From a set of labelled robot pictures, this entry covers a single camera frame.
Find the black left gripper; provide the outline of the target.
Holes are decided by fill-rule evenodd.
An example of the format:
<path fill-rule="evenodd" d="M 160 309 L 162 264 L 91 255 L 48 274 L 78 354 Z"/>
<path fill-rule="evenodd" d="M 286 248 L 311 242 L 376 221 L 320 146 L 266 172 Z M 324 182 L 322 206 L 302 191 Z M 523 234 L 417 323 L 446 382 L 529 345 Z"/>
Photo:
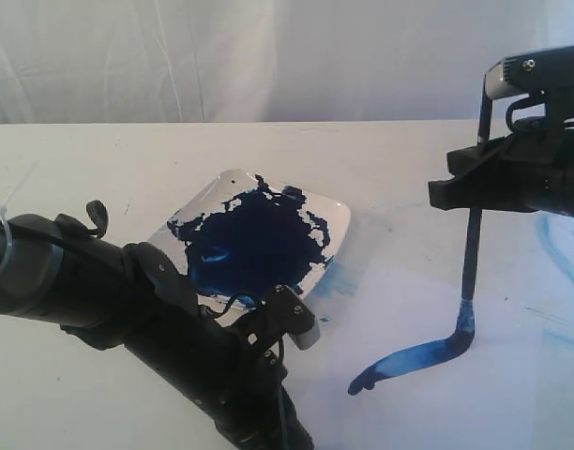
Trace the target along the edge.
<path fill-rule="evenodd" d="M 243 374 L 236 336 L 209 319 L 164 305 L 131 333 L 125 347 L 208 416 L 237 449 L 312 449 L 282 367 L 261 356 Z"/>

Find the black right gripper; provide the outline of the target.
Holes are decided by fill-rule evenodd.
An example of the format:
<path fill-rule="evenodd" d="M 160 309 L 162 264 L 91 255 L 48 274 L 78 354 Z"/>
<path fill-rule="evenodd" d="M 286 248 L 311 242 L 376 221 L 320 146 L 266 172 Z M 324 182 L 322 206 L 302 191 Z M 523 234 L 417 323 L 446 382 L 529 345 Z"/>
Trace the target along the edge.
<path fill-rule="evenodd" d="M 511 135 L 446 155 L 449 180 L 429 181 L 429 202 L 444 211 L 547 211 L 574 217 L 574 88 L 533 93 L 506 111 Z M 509 175 L 518 198 L 484 176 L 458 176 L 478 169 L 493 178 Z"/>

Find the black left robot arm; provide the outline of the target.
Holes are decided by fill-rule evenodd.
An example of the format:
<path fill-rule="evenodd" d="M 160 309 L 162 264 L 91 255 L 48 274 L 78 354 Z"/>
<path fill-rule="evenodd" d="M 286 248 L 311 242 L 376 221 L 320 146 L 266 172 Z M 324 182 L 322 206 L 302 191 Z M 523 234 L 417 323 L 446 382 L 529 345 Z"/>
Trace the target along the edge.
<path fill-rule="evenodd" d="M 86 211 L 90 225 L 0 213 L 0 315 L 56 323 L 97 350 L 126 348 L 236 448 L 312 448 L 282 384 L 284 336 L 315 323 L 297 294 L 275 283 L 222 326 L 164 252 L 106 242 L 105 206 Z"/>

